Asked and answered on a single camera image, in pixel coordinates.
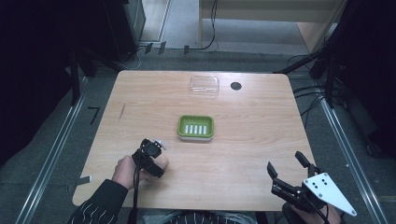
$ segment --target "black circular hole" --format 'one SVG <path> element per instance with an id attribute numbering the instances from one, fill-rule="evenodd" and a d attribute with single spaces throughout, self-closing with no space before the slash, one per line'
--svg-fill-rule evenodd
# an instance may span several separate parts
<path id="1" fill-rule="evenodd" d="M 239 91 L 241 90 L 242 85 L 239 82 L 233 82 L 231 83 L 231 89 L 235 90 L 235 91 Z"/>

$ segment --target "green soap dish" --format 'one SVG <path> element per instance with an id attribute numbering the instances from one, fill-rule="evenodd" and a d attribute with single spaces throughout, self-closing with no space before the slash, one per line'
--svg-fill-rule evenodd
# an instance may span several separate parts
<path id="1" fill-rule="evenodd" d="M 181 140 L 210 141 L 215 126 L 209 116 L 183 115 L 178 120 L 177 133 Z"/>

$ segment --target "wrist-mounted camera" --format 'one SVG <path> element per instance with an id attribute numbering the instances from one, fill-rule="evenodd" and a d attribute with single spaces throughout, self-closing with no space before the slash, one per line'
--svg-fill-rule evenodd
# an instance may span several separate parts
<path id="1" fill-rule="evenodd" d="M 140 148 L 138 148 L 134 155 L 132 155 L 136 168 L 139 170 L 145 169 L 151 175 L 161 177 L 164 173 L 164 170 L 155 164 L 152 158 L 155 159 L 161 155 L 162 147 L 163 146 L 161 145 L 160 141 L 154 140 L 154 142 L 151 142 L 145 138 L 140 144 Z"/>

